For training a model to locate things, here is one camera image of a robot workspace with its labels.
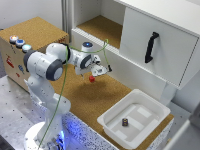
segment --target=cardboard box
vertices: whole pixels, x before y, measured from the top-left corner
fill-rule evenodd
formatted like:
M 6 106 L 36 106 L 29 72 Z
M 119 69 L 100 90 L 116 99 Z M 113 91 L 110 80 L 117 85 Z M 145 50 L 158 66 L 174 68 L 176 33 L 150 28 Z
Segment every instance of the cardboard box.
M 0 49 L 7 75 L 28 91 L 24 79 L 30 76 L 23 63 L 24 53 L 9 38 L 16 35 L 32 46 L 33 50 L 45 53 L 51 43 L 69 43 L 69 35 L 45 20 L 36 17 L 0 31 Z

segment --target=white plastic bin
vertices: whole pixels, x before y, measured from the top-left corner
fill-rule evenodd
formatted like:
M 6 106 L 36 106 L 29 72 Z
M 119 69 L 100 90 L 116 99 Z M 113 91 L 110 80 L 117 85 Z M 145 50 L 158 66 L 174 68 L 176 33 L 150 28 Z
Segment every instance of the white plastic bin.
M 126 149 L 136 149 L 169 115 L 170 109 L 140 90 L 133 90 L 97 120 L 105 133 Z M 122 126 L 122 119 L 128 126 Z

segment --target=cabinet door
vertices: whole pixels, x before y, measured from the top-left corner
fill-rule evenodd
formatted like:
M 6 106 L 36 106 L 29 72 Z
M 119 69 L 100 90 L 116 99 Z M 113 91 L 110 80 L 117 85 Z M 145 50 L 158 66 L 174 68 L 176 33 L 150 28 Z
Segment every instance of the cabinet door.
M 152 61 L 145 63 L 153 32 Z M 159 20 L 126 8 L 120 54 L 165 80 L 179 86 L 198 38 Z

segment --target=black door handle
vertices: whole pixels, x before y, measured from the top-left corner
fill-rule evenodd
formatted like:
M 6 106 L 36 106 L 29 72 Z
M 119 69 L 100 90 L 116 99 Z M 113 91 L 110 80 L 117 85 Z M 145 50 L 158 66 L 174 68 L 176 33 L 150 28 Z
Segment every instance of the black door handle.
M 146 56 L 145 56 L 145 63 L 149 63 L 153 59 L 153 57 L 151 56 L 151 52 L 152 52 L 152 48 L 153 48 L 153 44 L 154 44 L 154 39 L 156 39 L 157 37 L 159 37 L 159 34 L 156 32 L 153 32 L 151 38 L 149 39 L 147 52 L 146 52 Z

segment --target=green cable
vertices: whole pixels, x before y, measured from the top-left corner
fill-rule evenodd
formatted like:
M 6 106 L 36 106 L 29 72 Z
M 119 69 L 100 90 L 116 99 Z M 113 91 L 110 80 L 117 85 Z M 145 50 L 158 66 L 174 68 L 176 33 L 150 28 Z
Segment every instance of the green cable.
M 67 50 L 67 47 L 66 47 L 66 60 L 67 60 L 67 59 L 68 59 L 68 50 Z M 51 121 L 50 121 L 50 123 L 49 123 L 49 125 L 48 125 L 48 127 L 47 127 L 47 130 L 46 130 L 46 132 L 45 132 L 45 134 L 44 134 L 44 136 L 43 136 L 43 138 L 42 138 L 42 141 L 40 142 L 40 145 L 39 145 L 39 147 L 38 147 L 38 150 L 39 150 L 39 148 L 40 148 L 40 146 L 41 146 L 41 144 L 42 144 L 42 142 L 43 142 L 43 140 L 44 140 L 44 138 L 45 138 L 45 136 L 46 136 L 46 134 L 47 134 L 47 131 L 49 130 L 49 127 L 51 126 L 51 123 L 52 123 L 52 121 L 53 121 L 53 119 L 54 119 L 54 117 L 55 117 L 55 115 L 56 115 L 56 112 L 57 112 L 57 109 L 58 109 L 58 106 L 59 106 L 59 103 L 60 103 L 60 100 L 61 100 L 61 97 L 62 97 L 62 93 L 63 93 L 64 87 L 65 87 L 66 76 L 67 76 L 67 63 L 66 63 L 66 69 L 65 69 L 64 82 L 63 82 L 63 86 L 62 86 L 62 90 L 61 90 L 61 93 L 60 93 L 60 97 L 59 97 L 59 100 L 58 100 L 58 103 L 57 103 L 57 106 L 56 106 L 56 110 L 55 110 L 55 112 L 54 112 L 54 114 L 53 114 L 53 117 L 52 117 L 52 119 L 51 119 Z
M 72 46 L 69 46 L 69 47 L 72 48 L 72 49 L 74 49 L 74 50 L 76 50 L 76 51 L 83 52 L 83 53 L 98 53 L 98 52 L 100 52 L 100 51 L 103 50 L 103 51 L 104 51 L 104 56 L 105 56 L 106 62 L 107 62 L 107 64 L 109 65 L 108 59 L 107 59 L 107 57 L 106 57 L 106 52 L 105 52 L 105 48 L 106 48 L 106 46 L 108 45 L 108 39 L 106 39 L 105 41 L 104 41 L 104 45 L 103 45 L 102 49 L 100 49 L 100 50 L 98 50 L 98 51 L 95 51 L 95 52 L 85 52 L 85 51 L 79 50 L 79 49 L 77 49 L 77 48 L 74 48 L 74 47 L 72 47 Z M 67 59 L 68 59 L 68 50 L 67 50 L 67 47 L 66 47 L 66 60 L 67 60 Z M 51 123 L 52 123 L 52 121 L 53 121 L 53 119 L 54 119 L 54 117 L 55 117 L 55 115 L 56 115 L 56 112 L 57 112 L 57 110 L 58 110 L 58 106 L 59 106 L 59 103 L 60 103 L 60 100 L 61 100 L 61 96 L 62 96 L 62 93 L 63 93 L 63 89 L 64 89 L 64 86 L 65 86 L 66 76 L 67 76 L 67 63 L 66 63 L 66 69 L 65 69 L 64 82 L 63 82 L 63 86 L 62 86 L 62 90 L 61 90 L 61 94 L 60 94 L 58 103 L 57 103 L 57 105 L 56 105 L 56 110 L 55 110 L 55 112 L 54 112 L 54 114 L 53 114 L 53 117 L 52 117 L 52 119 L 51 119 L 51 121 L 50 121 L 48 127 L 47 127 L 47 130 L 45 131 L 45 134 L 44 134 L 44 136 L 43 136 L 43 138 L 42 138 L 42 141 L 40 142 L 40 145 L 39 145 L 39 147 L 38 147 L 38 150 L 39 150 L 39 148 L 40 148 L 40 146 L 41 146 L 41 144 L 42 144 L 42 142 L 43 142 L 43 140 L 44 140 L 44 138 L 45 138 L 45 136 L 46 136 L 46 134 L 47 134 L 47 131 L 49 130 L 49 127 L 51 126 Z

